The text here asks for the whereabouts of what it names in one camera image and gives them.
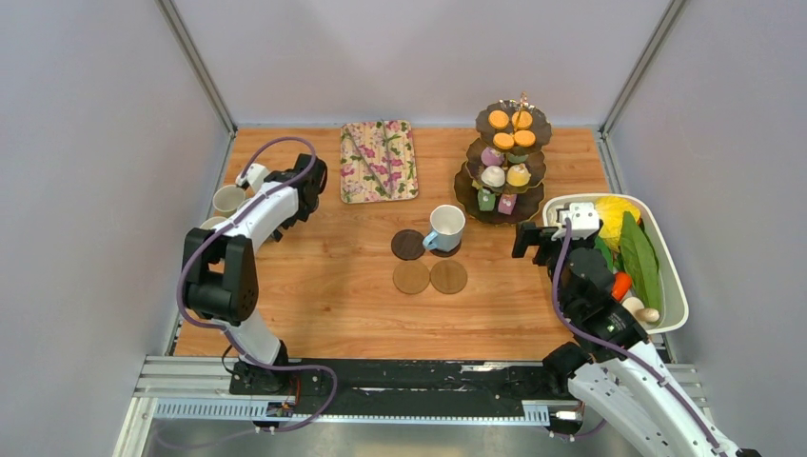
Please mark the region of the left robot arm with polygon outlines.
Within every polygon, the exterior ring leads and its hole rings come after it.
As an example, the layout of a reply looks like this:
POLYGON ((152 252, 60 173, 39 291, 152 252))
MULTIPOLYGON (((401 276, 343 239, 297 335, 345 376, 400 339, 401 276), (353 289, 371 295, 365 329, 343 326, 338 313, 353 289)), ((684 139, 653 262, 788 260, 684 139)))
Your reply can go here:
POLYGON ((257 309, 260 287, 256 255, 264 242, 319 206, 327 183, 326 163, 298 156, 294 168, 270 171, 250 164, 236 180, 254 194, 213 228, 193 228, 184 241, 178 305, 191 324, 219 329, 241 358, 255 366, 254 381, 279 394, 291 380, 287 349, 257 309))

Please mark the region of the white round cake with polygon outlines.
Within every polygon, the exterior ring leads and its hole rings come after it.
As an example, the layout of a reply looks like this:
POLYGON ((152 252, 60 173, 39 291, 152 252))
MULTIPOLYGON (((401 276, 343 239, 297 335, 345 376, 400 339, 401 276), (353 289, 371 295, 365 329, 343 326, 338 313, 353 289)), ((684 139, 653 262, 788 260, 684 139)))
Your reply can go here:
POLYGON ((506 183, 506 172, 500 166, 488 166, 482 171, 480 179, 487 187, 500 188, 506 183))

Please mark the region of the green round cake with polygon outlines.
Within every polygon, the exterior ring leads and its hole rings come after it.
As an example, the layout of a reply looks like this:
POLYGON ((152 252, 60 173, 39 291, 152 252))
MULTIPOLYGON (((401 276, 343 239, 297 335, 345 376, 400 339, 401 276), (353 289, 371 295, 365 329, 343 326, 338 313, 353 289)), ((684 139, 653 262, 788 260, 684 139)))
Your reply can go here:
POLYGON ((507 154, 507 162, 509 164, 521 164, 528 159, 529 155, 516 155, 512 153, 507 154))

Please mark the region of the three-tier dark cake stand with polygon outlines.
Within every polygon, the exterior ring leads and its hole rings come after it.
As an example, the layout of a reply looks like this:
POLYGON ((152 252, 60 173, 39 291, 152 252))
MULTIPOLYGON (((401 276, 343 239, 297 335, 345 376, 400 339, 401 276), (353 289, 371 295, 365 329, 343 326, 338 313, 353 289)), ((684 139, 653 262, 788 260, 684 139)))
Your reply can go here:
POLYGON ((475 120, 475 130, 478 137, 468 146, 461 168, 454 177, 453 189, 456 200, 461 204, 466 215, 482 224, 510 226, 534 219, 545 199, 544 178, 547 166, 543 149, 549 144, 552 136, 552 126, 548 122, 546 115, 533 105, 529 101, 528 95, 523 92, 515 99, 500 99, 480 110, 475 120), (493 129, 489 125, 488 114, 495 109, 503 110, 510 116, 510 123, 506 129, 493 129), (495 148, 493 145, 494 134, 507 132, 513 135, 516 130, 512 126, 511 116, 514 112, 525 109, 533 116, 533 124, 529 130, 535 133, 537 137, 536 144, 530 148, 521 148, 516 145, 509 150, 495 148), (524 162, 531 172, 529 184, 520 188, 511 187, 507 183, 500 188, 485 186, 480 176, 486 166, 482 163, 480 155, 486 147, 496 149, 505 156, 501 168, 506 173, 509 167, 516 165, 507 162, 508 153, 529 155, 524 162), (503 193, 517 194, 518 199, 513 213, 511 215, 500 214, 497 212, 497 207, 490 212, 480 211, 477 194, 478 190, 482 188, 489 189, 497 195, 497 205, 503 193))

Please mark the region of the light blue handled mug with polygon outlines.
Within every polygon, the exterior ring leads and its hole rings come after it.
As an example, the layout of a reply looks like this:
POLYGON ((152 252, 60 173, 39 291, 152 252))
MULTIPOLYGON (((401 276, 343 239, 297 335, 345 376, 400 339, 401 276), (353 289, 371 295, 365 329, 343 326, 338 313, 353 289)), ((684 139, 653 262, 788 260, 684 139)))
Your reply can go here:
POLYGON ((430 231, 423 238, 426 250, 449 252, 457 248, 466 224, 464 212, 453 205, 440 205, 429 216, 430 231))

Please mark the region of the purple cake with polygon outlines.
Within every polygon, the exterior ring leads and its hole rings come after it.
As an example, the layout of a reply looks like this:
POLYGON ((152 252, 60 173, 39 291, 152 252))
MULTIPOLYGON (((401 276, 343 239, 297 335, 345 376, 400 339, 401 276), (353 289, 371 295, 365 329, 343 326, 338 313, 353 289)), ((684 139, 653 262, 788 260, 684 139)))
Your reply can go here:
POLYGON ((486 167, 500 167, 505 160, 505 156, 496 149, 486 147, 483 149, 480 159, 486 167))

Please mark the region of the dark round wooden coaster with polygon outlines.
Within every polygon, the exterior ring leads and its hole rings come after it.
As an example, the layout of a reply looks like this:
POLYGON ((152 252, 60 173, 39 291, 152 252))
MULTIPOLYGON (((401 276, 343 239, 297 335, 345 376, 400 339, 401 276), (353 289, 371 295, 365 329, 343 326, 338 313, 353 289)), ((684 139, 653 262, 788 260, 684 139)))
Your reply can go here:
POLYGON ((425 253, 423 239, 424 236, 415 229, 402 229, 392 237, 390 248, 392 253, 401 260, 418 260, 425 253))

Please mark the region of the round biscuit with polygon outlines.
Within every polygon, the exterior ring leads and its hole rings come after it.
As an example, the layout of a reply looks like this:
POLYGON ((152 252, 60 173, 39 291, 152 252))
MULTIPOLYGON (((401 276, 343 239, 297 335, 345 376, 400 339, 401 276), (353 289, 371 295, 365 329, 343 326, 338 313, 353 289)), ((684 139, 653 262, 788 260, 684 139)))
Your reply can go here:
POLYGON ((518 110, 511 116, 511 123, 514 130, 530 129, 533 124, 533 116, 528 110, 518 110))
POLYGON ((510 116, 503 110, 495 109, 489 112, 487 120, 493 129, 506 129, 510 123, 510 116))
POLYGON ((537 137, 533 131, 521 129, 513 133, 513 140, 518 147, 530 148, 536 144, 537 137))
POLYGON ((512 149, 515 146, 514 136, 507 132, 497 132, 493 136, 493 145, 501 150, 512 149))

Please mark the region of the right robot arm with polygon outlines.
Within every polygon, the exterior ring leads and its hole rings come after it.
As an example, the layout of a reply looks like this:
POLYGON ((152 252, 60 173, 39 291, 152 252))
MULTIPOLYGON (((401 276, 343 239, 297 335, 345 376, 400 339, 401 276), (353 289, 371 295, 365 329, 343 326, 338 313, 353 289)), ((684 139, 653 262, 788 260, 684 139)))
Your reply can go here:
POLYGON ((756 456, 721 432, 684 392, 640 323, 612 295, 615 274, 594 234, 516 226, 512 255, 536 247, 553 310, 574 335, 542 363, 545 390, 593 409, 643 456, 756 456))

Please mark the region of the yellow cupcake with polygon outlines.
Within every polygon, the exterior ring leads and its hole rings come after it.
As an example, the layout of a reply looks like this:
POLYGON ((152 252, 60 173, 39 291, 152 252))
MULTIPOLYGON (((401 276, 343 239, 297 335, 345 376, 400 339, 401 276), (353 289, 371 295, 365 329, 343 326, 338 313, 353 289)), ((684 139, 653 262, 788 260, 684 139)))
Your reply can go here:
POLYGON ((527 186, 531 179, 531 172, 524 164, 516 164, 507 169, 506 183, 514 188, 527 186))

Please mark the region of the green cake with panda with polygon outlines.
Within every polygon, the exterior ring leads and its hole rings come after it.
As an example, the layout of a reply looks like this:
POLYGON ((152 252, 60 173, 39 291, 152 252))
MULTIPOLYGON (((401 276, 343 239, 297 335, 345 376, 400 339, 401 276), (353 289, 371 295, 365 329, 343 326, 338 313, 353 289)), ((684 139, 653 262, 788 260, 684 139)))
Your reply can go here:
POLYGON ((489 189, 479 189, 477 194, 478 208, 482 212, 493 211, 497 206, 497 195, 489 189))

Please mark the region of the floral rectangular tray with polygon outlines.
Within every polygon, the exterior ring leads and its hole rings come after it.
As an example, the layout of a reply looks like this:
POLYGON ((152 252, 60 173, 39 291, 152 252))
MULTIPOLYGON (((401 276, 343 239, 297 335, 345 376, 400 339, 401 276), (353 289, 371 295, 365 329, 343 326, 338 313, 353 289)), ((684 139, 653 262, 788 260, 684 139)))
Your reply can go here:
POLYGON ((340 197, 345 204, 419 196, 412 125, 406 120, 348 123, 340 129, 340 197))

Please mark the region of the light wooden coaster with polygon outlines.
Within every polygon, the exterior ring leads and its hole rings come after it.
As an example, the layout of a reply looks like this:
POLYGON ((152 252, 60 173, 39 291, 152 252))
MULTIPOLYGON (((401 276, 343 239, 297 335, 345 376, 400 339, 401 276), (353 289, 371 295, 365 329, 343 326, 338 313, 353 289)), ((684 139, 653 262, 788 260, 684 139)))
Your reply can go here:
POLYGON ((404 294, 418 294, 430 284, 430 270, 420 261, 403 261, 393 271, 395 288, 404 294))
POLYGON ((442 260, 430 270, 430 282, 435 290, 443 294, 456 294, 468 282, 465 267, 457 261, 442 260))

